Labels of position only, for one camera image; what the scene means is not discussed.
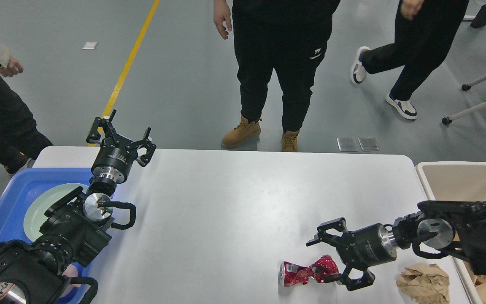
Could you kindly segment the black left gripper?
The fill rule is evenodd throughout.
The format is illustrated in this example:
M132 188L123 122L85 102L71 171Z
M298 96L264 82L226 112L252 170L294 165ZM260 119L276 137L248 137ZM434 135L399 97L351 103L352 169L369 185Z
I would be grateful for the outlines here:
M100 147L91 173L95 177L106 177L121 184L127 181L133 162L136 161L141 167L150 163L157 146L151 140L151 128L147 128L141 140L131 141L127 144L127 150L120 148L123 137L113 126L115 115L116 110L112 110L109 116L96 117L87 133L86 143Z

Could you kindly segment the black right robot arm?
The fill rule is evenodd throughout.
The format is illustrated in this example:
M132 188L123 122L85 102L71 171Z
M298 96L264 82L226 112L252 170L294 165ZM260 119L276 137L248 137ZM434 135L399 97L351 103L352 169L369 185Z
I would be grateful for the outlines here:
M376 223L349 231L340 217L322 223L307 246L321 242L336 248L345 270L326 282L339 281L349 291L374 283L370 267L397 259L397 249L411 248L421 258L447 256L467 262L475 275L486 276L486 202L432 201L393 224Z

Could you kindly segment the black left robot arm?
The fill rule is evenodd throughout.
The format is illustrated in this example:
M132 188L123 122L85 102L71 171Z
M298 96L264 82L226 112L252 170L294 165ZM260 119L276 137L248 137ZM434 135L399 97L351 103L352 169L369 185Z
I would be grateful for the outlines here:
M114 201L112 195L127 181L133 163L145 167L156 150L150 128L138 141L117 133L112 124L115 113L96 117L87 135L87 143L100 145L89 187L75 187L49 206L33 243L0 242L0 304L55 304L75 284L89 287L81 304L96 296L95 279L69 277L65 271L72 263L87 267L110 242L108 229L135 225L136 206Z

